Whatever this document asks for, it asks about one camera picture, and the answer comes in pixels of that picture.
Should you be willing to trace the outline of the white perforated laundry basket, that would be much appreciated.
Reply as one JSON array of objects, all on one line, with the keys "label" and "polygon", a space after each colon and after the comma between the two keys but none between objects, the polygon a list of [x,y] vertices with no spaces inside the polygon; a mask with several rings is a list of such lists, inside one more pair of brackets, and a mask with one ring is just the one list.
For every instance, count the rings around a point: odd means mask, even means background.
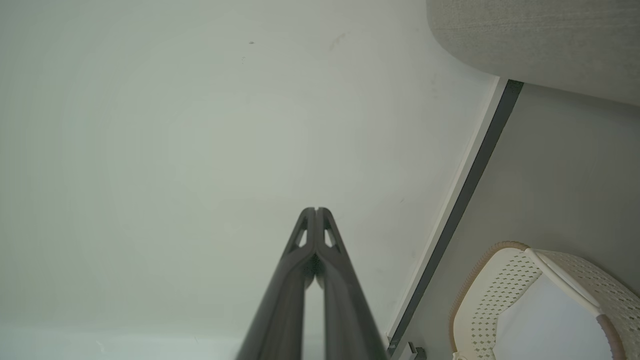
[{"label": "white perforated laundry basket", "polygon": [[582,257],[492,246],[449,319],[452,360],[640,360],[640,297]]}]

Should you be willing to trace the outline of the grey fabric sofa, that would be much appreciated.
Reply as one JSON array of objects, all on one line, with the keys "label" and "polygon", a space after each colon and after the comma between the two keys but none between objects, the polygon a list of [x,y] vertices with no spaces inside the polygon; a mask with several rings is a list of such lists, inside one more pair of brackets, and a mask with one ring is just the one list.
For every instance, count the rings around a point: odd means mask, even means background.
[{"label": "grey fabric sofa", "polygon": [[426,16],[474,69],[640,107],[640,0],[426,0]]}]

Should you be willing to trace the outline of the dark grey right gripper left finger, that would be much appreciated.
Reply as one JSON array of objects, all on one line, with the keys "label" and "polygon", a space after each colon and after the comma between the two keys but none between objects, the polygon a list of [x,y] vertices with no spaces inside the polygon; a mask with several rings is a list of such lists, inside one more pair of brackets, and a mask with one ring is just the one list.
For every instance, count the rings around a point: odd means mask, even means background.
[{"label": "dark grey right gripper left finger", "polygon": [[299,215],[235,360],[302,360],[306,289],[315,276],[316,209]]}]

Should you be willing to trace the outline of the white and black baseboard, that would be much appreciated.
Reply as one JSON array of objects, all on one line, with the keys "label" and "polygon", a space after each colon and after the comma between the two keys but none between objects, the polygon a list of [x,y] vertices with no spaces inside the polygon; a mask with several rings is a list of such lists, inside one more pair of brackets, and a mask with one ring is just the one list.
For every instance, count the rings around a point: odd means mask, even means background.
[{"label": "white and black baseboard", "polygon": [[466,212],[523,87],[524,83],[519,80],[497,77],[489,88],[489,98],[481,109],[480,119],[454,180],[445,194],[435,224],[429,231],[418,267],[411,276],[409,287],[402,296],[389,330],[384,334],[389,358],[398,353],[402,337]]}]

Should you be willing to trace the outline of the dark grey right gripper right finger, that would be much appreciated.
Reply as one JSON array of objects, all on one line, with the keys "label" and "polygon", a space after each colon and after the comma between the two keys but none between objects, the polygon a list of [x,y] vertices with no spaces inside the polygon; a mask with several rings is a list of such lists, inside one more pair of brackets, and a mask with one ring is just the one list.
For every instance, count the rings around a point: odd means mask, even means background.
[{"label": "dark grey right gripper right finger", "polygon": [[326,360],[389,360],[333,214],[317,209]]}]

